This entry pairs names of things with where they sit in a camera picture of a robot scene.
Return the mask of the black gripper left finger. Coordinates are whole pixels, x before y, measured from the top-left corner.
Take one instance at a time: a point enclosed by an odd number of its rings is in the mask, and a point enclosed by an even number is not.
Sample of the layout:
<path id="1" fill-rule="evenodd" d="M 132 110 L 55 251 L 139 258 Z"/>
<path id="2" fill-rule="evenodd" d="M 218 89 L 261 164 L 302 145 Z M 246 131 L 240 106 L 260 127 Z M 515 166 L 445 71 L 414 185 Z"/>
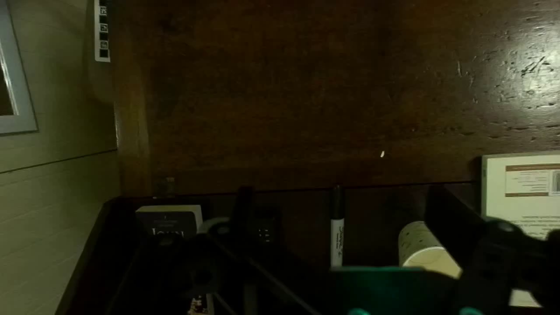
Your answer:
<path id="1" fill-rule="evenodd" d="M 254 190 L 191 237 L 146 234 L 111 299 L 111 315 L 323 315 L 323 274 L 254 234 Z"/>

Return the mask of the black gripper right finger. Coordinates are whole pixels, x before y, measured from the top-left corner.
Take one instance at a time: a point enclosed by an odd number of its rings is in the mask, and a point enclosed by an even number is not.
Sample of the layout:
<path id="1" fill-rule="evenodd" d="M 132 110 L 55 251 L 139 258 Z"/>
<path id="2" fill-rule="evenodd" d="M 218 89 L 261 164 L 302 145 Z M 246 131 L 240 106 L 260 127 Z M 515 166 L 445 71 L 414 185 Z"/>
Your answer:
<path id="1" fill-rule="evenodd" d="M 560 241 L 529 236 L 505 218 L 484 218 L 447 185 L 428 192 L 428 225 L 461 265 L 452 315 L 513 315 L 515 290 L 527 290 L 547 315 L 560 315 Z"/>

